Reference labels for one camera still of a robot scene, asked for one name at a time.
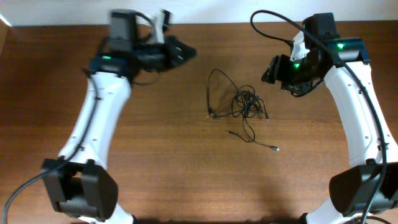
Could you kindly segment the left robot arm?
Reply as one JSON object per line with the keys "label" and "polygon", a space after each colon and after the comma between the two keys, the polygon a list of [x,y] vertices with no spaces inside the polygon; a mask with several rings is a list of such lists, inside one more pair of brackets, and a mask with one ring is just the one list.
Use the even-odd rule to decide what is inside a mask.
{"label": "left robot arm", "polygon": [[150,32],[145,37],[139,33],[140,17],[140,12],[130,9],[110,12],[109,34],[84,71],[88,86],[75,127],[58,157],[42,164],[53,209],[87,223],[137,221],[120,206],[118,185],[106,170],[119,115],[139,72],[166,72],[197,54],[167,35],[169,11],[147,19]]}

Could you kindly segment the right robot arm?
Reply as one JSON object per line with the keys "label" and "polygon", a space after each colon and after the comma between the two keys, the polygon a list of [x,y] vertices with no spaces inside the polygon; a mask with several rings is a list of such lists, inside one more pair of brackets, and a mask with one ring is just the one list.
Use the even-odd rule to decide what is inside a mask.
{"label": "right robot arm", "polygon": [[290,55],[272,59],[262,76],[280,82],[296,97],[325,84],[345,131],[348,170],[331,178],[329,198],[304,213],[300,223],[364,223],[397,207],[397,143],[384,119],[364,42],[343,39],[331,13],[314,14],[298,25]]}

